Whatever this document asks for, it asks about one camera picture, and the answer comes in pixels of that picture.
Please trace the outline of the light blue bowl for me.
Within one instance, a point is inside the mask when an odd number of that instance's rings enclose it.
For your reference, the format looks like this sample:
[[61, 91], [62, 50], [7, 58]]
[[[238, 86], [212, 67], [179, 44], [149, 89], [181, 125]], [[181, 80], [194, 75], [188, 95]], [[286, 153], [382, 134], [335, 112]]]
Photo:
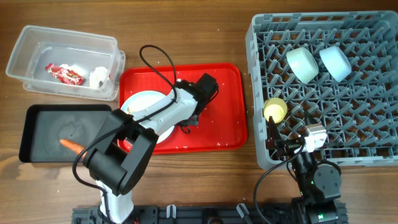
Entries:
[[337, 82], [343, 81], [352, 71], [347, 56], [337, 46], [321, 50], [320, 58], [328, 73]]

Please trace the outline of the green bowl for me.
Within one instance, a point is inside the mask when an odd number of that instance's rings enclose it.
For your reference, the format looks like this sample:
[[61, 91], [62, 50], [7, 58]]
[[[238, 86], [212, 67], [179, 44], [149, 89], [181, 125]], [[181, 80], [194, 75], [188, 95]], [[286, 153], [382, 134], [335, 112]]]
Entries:
[[308, 84], [318, 75], [315, 58], [306, 48], [299, 47], [287, 52], [286, 59], [290, 69], [302, 83]]

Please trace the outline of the yellow plastic cup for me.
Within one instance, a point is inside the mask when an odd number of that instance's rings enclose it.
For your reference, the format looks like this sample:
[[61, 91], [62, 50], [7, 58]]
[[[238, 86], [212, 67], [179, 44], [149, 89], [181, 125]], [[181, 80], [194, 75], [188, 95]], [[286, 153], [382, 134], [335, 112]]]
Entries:
[[269, 98], [264, 102], [263, 115], [266, 121], [272, 118], [275, 124], [280, 123], [287, 114], [287, 103], [280, 98]]

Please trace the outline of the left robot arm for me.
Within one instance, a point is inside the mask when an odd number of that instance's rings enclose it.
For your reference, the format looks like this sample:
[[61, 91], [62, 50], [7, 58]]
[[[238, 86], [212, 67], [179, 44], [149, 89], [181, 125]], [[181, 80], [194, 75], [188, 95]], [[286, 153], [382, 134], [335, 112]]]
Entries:
[[196, 125], [198, 115], [218, 93], [215, 78], [204, 74], [196, 83], [182, 80], [156, 104], [127, 114], [114, 110], [94, 141], [81, 150], [72, 167], [77, 176], [79, 161], [101, 192], [99, 207], [76, 209], [73, 223], [126, 223], [134, 221], [132, 190], [143, 176], [160, 135], [173, 126]]

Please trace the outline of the light blue plate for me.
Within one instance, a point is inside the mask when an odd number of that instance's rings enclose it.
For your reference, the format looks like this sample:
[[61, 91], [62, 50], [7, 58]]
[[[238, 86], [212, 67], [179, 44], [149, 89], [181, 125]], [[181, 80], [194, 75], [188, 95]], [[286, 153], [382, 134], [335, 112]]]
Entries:
[[[171, 92], [170, 95], [164, 95], [163, 93], [160, 93], [158, 91], [141, 91], [139, 93], [136, 93], [134, 95], [132, 95], [130, 98], [128, 98], [122, 105], [121, 110], [124, 111], [125, 113], [129, 114], [129, 115], [133, 115], [133, 117], [135, 118], [136, 116], [136, 112], [139, 111], [144, 111], [144, 114], [139, 114], [139, 116], [137, 117], [138, 119], [141, 119], [151, 113], [153, 113], [152, 110], [149, 110], [149, 108], [152, 105], [156, 105], [158, 104], [158, 102], [163, 102], [162, 105], [167, 105], [168, 103], [165, 103], [165, 100], [163, 100], [164, 98], [166, 98], [167, 100], [172, 100], [174, 98], [173, 96], [173, 92]], [[158, 113], [156, 115], [151, 116], [150, 118], [141, 121], [140, 123], [145, 126], [149, 123], [154, 123], [154, 121], [159, 121], [161, 122], [161, 117], [163, 118], [163, 113]], [[169, 126], [169, 129], [163, 131], [162, 134], [158, 134], [159, 138], [157, 140], [157, 144], [160, 144], [162, 141], [166, 140], [170, 134], [172, 133], [172, 131], [174, 130], [174, 126]]]

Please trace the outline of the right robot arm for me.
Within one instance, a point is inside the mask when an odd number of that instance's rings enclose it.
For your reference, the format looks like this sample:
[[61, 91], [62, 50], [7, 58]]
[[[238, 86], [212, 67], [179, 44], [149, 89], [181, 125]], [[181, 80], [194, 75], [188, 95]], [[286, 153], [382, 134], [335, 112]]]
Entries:
[[270, 117], [266, 146], [287, 158], [277, 167], [291, 166], [288, 172], [298, 184], [300, 197], [291, 201], [294, 222], [336, 223], [340, 216], [335, 200], [341, 197], [341, 169], [333, 162], [315, 159], [314, 151], [325, 144], [327, 130], [308, 112], [304, 112], [304, 118], [304, 135], [282, 139]]

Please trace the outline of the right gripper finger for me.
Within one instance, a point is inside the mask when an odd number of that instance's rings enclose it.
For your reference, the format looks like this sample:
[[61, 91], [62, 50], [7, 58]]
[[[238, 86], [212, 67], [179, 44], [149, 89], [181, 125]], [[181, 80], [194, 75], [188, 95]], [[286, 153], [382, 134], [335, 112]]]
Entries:
[[281, 137], [277, 126], [273, 120], [272, 116], [269, 116], [268, 120], [268, 129], [267, 129], [267, 142], [268, 143], [275, 143], [275, 141], [280, 141]]
[[304, 111], [304, 120], [305, 120], [306, 127], [311, 128], [311, 127], [314, 127], [314, 125], [316, 125], [315, 118], [308, 111]]

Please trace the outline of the red snack wrapper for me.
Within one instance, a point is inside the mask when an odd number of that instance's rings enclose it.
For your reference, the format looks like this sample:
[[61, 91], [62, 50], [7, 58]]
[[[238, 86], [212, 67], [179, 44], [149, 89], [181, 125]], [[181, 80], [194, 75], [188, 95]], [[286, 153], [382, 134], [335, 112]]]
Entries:
[[53, 63], [48, 64], [45, 69], [54, 78], [64, 84], [80, 86], [85, 81], [77, 72], [61, 66], [56, 66]]

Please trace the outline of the orange carrot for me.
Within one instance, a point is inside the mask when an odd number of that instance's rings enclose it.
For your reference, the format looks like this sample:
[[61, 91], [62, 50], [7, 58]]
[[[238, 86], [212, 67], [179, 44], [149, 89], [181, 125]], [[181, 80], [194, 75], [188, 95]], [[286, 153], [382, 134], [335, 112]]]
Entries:
[[81, 145], [79, 145], [75, 142], [72, 142], [70, 140], [67, 140], [67, 139], [61, 139], [60, 144], [63, 145], [64, 147], [72, 150], [76, 154], [80, 154], [85, 149], [84, 146], [81, 146]]

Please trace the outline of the white tissue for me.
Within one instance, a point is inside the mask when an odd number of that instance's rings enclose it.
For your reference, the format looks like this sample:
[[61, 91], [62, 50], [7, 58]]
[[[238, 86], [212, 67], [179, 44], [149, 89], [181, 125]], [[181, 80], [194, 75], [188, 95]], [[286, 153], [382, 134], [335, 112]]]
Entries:
[[99, 88], [105, 81], [108, 69], [106, 67], [96, 67], [89, 76], [90, 88]]

